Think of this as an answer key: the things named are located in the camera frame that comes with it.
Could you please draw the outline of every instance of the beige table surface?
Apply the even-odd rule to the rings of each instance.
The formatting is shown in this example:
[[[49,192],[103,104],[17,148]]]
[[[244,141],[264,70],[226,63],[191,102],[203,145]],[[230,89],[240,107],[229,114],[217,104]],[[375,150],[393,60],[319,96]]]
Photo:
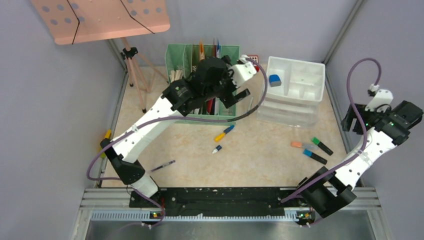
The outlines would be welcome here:
[[[142,70],[150,79],[153,71],[147,67]],[[253,105],[259,101],[263,81],[263,76],[258,73],[246,83],[254,96]],[[155,77],[153,92],[145,97],[147,109],[167,85],[162,78]],[[237,103],[238,116],[246,111],[249,103],[250,97]],[[125,132],[141,116],[136,89],[127,84],[115,136]],[[328,160],[327,168],[340,163],[346,156],[326,90],[319,105],[319,121],[314,127],[295,128],[258,121],[255,112],[237,121],[235,128],[219,142],[222,150],[212,154],[218,145],[214,138],[225,128],[175,123],[153,140],[138,160],[146,170],[176,160],[176,163],[151,173],[160,187],[289,187],[296,186],[323,166],[305,156],[303,149],[291,147],[291,141],[310,142],[314,136],[319,138],[334,151],[332,156],[321,149],[315,151]],[[109,163],[103,176],[117,177]],[[117,180],[104,181],[102,186],[125,187]]]

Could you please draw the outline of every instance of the pink panel with holes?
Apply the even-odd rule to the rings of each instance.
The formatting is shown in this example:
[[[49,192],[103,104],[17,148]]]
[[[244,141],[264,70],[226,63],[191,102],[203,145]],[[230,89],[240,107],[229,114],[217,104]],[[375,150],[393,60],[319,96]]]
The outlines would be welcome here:
[[[31,2],[59,45],[159,33],[171,26],[165,0]]]

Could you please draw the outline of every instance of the blue block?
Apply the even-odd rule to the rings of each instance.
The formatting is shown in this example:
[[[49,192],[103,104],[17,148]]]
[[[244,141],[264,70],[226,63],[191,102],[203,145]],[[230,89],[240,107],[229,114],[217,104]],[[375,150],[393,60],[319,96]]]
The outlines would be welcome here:
[[[271,87],[281,86],[280,77],[277,74],[272,74],[269,76],[269,85]]]

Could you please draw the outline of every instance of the gray wall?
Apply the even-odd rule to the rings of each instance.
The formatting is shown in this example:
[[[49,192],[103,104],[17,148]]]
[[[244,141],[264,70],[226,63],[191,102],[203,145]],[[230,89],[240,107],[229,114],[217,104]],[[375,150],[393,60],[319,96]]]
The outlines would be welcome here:
[[[69,239],[122,70],[105,42],[56,45],[27,0],[0,22],[0,239]]]
[[[338,91],[342,110],[348,109],[346,77],[359,59],[373,57],[382,65],[380,85],[402,100],[424,108],[424,1],[370,0],[327,67]],[[367,88],[377,77],[377,67],[362,63],[352,76],[353,98],[367,103]],[[375,186],[394,239],[423,239],[424,123],[411,130],[410,138],[383,155],[363,176]]]
[[[243,54],[322,61],[355,0],[168,0],[171,27],[133,36],[154,64],[165,65],[168,44],[239,45]],[[121,49],[120,40],[116,41]]]

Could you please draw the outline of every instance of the marker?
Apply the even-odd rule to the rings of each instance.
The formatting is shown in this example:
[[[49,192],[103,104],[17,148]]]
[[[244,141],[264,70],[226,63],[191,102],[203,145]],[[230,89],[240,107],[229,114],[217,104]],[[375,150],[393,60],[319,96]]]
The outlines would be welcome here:
[[[154,171],[159,170],[159,169],[161,169],[161,168],[164,168],[164,167],[166,167],[166,166],[168,166],[168,165],[171,165],[171,164],[173,164],[173,163],[175,163],[175,160],[172,160],[172,161],[170,161],[170,162],[164,163],[164,164],[162,164],[162,166],[158,166],[158,167],[156,167],[156,168],[153,168],[152,170],[150,170],[150,172],[151,172],[151,173],[153,173]]]
[[[227,128],[224,130],[224,132],[223,132],[223,133],[221,133],[221,134],[219,134],[218,136],[216,136],[216,137],[215,137],[215,142],[219,142],[219,141],[221,141],[221,139],[223,139],[223,137],[224,137],[227,133],[229,133],[231,130],[233,130],[233,128],[234,128],[234,125],[231,125],[231,126],[227,127]]]
[[[292,141],[291,146],[295,148],[301,148],[301,149],[318,150],[317,145],[305,143],[305,142],[299,142],[299,141]]]
[[[219,150],[221,150],[223,147],[221,145],[218,145],[215,147],[215,149],[212,151],[212,154],[216,154]]]
[[[324,143],[322,143],[318,138],[313,137],[312,142],[315,145],[317,145],[320,149],[322,149],[324,152],[326,152],[328,155],[331,156],[333,154],[333,151],[328,146],[326,146]]]
[[[305,149],[303,151],[303,154],[305,154],[306,156],[310,157],[311,159],[316,160],[317,162],[320,162],[324,165],[327,164],[327,160],[325,160],[324,158],[322,158],[322,157],[316,155],[315,153],[309,151],[308,149]]]

